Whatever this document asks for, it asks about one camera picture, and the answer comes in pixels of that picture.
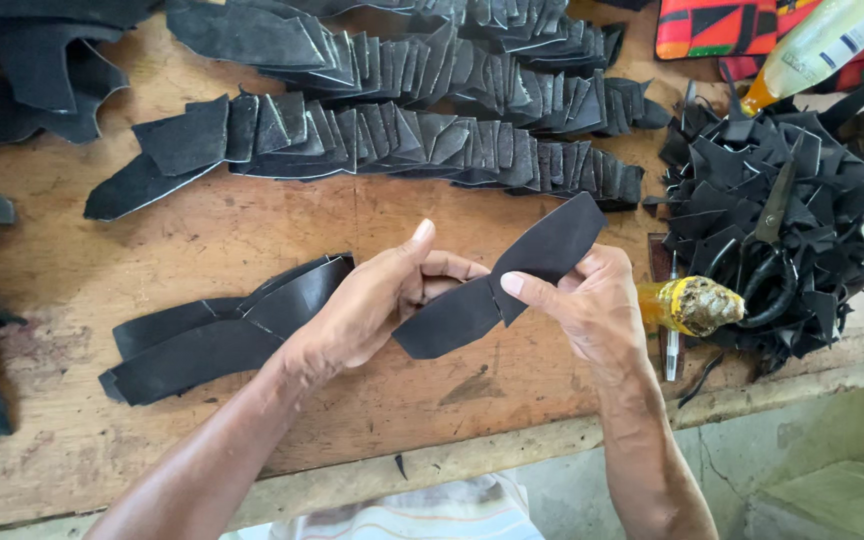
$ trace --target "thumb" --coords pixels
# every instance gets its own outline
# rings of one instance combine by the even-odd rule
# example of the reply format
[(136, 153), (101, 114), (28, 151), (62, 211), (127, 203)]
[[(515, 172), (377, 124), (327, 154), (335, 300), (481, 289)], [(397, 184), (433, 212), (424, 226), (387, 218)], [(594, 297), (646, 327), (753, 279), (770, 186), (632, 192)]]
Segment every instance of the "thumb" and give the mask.
[(411, 264), (422, 264), (432, 251), (432, 242), (435, 241), (435, 224), (430, 219), (423, 219), (412, 237), (404, 244), (395, 248), (395, 254), (402, 261)]
[(532, 308), (548, 313), (558, 321), (568, 315), (569, 293), (552, 283), (522, 272), (503, 274), (502, 289)]

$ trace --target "dried glue residue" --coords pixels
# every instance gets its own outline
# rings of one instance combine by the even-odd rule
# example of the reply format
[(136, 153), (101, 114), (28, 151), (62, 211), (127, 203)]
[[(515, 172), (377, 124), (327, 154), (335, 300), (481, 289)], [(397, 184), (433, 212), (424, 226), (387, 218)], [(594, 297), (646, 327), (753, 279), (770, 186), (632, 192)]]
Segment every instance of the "dried glue residue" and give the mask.
[(737, 323), (745, 316), (745, 300), (730, 289), (702, 276), (690, 278), (672, 316), (699, 338), (719, 327)]

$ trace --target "clear plastic pen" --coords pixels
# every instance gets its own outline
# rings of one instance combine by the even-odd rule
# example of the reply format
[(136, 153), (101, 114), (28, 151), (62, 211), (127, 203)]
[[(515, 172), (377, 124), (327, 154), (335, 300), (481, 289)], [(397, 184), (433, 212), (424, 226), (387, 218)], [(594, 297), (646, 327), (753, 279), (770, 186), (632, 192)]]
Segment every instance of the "clear plastic pen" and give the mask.
[[(669, 279), (677, 280), (679, 278), (679, 252), (672, 251), (672, 273)], [(679, 333), (674, 329), (669, 329), (665, 341), (665, 380), (675, 381), (676, 371), (679, 370)]]

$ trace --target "concrete floor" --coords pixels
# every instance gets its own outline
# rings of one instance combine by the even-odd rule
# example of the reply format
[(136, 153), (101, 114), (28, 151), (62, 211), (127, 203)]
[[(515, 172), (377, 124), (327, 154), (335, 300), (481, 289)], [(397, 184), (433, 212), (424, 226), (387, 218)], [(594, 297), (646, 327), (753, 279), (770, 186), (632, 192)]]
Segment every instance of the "concrete floor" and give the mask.
[[(832, 463), (864, 462), (864, 389), (676, 432), (723, 539), (744, 539), (750, 495)], [(519, 467), (549, 540), (623, 539), (602, 448)]]

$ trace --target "finger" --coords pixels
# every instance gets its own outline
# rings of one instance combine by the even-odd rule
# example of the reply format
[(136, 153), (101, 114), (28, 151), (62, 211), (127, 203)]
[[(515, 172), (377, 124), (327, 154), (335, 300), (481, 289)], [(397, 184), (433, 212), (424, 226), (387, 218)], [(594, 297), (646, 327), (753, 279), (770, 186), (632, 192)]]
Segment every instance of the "finger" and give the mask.
[(561, 279), (558, 280), (558, 288), (565, 292), (573, 292), (575, 289), (579, 289), (579, 286), (582, 285), (582, 282), (586, 280), (586, 277), (573, 268), (568, 271), (568, 274), (565, 274)]
[(512, 297), (548, 313), (559, 322), (570, 319), (570, 295), (552, 283), (522, 272), (509, 272), (502, 275), (501, 284)]
[(429, 252), (421, 271), (425, 276), (449, 276), (463, 282), (489, 275), (485, 266), (449, 251)]
[(588, 250), (585, 258), (575, 265), (576, 272), (586, 278), (608, 268), (631, 272), (632, 264), (629, 255), (620, 248), (595, 244)]
[(422, 280), (422, 305), (432, 302), (452, 289), (462, 285), (462, 281), (446, 276), (426, 277)]
[(408, 264), (409, 270), (414, 270), (432, 251), (432, 242), (435, 240), (435, 224), (430, 219), (423, 219), (412, 237), (402, 245), (395, 248), (395, 255)]

